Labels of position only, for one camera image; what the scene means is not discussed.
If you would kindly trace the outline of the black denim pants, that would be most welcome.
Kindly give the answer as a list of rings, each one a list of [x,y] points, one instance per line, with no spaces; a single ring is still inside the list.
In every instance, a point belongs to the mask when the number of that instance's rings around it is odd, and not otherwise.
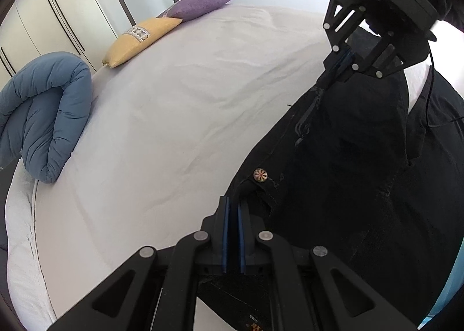
[[[463,328],[463,98],[428,68],[309,88],[231,181],[226,273],[201,299],[236,330]],[[268,263],[241,273],[238,206]]]

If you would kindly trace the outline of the white bed sheet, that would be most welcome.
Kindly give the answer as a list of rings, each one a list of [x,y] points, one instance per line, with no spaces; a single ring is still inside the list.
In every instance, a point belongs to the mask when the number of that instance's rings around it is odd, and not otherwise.
[[[46,330],[145,245],[199,229],[242,162],[322,73],[322,14],[231,4],[92,79],[86,127],[58,180],[16,167],[7,281]]]

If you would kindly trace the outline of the purple pillow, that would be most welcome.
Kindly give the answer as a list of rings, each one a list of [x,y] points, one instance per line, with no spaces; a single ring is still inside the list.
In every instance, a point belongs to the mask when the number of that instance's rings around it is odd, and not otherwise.
[[[232,0],[178,0],[158,18],[175,18],[188,22],[222,8]]]

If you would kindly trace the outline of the yellow pillow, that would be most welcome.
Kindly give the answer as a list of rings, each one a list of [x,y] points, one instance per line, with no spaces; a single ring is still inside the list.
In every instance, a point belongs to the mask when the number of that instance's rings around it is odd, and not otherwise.
[[[160,17],[138,23],[118,36],[105,54],[102,63],[110,68],[126,63],[168,34],[181,22],[182,19]]]

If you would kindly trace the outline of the blue folded duvet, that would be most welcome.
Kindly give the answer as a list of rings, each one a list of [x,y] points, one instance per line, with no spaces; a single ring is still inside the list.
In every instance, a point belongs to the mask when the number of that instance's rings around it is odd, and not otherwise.
[[[26,64],[1,89],[1,167],[20,158],[43,183],[57,181],[90,116],[89,66],[69,52]]]

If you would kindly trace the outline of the white wardrobe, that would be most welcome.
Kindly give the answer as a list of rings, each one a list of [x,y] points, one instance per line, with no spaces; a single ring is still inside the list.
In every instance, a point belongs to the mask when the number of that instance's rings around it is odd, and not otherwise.
[[[72,53],[95,73],[116,38],[97,0],[15,0],[1,23],[1,85],[51,52]]]

